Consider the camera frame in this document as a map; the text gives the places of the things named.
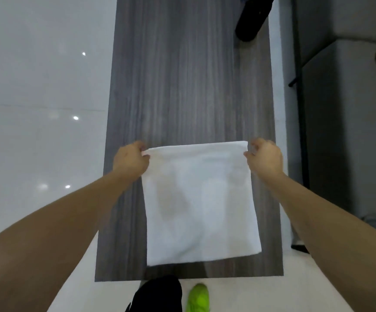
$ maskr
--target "gray couch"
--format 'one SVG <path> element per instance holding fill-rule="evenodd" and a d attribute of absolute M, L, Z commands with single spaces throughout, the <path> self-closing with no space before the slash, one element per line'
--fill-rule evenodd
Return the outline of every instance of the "gray couch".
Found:
<path fill-rule="evenodd" d="M 376 0 L 296 0 L 309 187 L 376 213 Z"/>

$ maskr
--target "white tile floor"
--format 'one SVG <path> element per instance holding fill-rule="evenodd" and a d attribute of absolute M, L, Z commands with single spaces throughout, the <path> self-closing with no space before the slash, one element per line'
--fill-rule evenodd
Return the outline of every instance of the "white tile floor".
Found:
<path fill-rule="evenodd" d="M 115 14 L 116 0 L 0 0 L 0 231 L 102 175 Z M 286 153 L 278 1 L 269 24 Z M 282 238 L 285 276 L 208 279 L 214 311 L 350 311 L 309 256 L 288 250 L 284 213 Z M 94 283 L 96 250 L 97 236 L 50 311 L 125 310 L 139 282 Z M 182 281 L 184 299 L 196 282 Z"/>

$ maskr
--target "white towel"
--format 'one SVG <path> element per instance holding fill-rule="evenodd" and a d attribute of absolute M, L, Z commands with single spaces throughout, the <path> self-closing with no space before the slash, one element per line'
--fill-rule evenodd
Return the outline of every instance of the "white towel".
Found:
<path fill-rule="evenodd" d="M 262 251 L 244 151 L 246 141 L 145 151 L 148 266 Z"/>

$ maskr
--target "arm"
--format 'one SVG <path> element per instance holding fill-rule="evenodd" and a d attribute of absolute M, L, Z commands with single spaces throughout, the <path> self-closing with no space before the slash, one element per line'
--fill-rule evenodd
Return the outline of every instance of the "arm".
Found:
<path fill-rule="evenodd" d="M 313 259 L 354 311 L 376 311 L 376 229 L 283 173 L 272 142 L 252 141 L 250 169 L 282 204 Z"/>
<path fill-rule="evenodd" d="M 46 311 L 81 260 L 100 220 L 148 168 L 144 144 L 122 147 L 113 171 L 0 233 L 0 311 Z"/>

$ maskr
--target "forearm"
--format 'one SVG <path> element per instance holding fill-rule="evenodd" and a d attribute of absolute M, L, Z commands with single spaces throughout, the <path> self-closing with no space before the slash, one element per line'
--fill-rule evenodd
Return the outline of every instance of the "forearm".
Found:
<path fill-rule="evenodd" d="M 285 175 L 267 185 L 344 299 L 355 311 L 376 310 L 376 229 Z"/>
<path fill-rule="evenodd" d="M 108 174 L 1 232 L 0 310 L 47 310 L 128 185 Z"/>

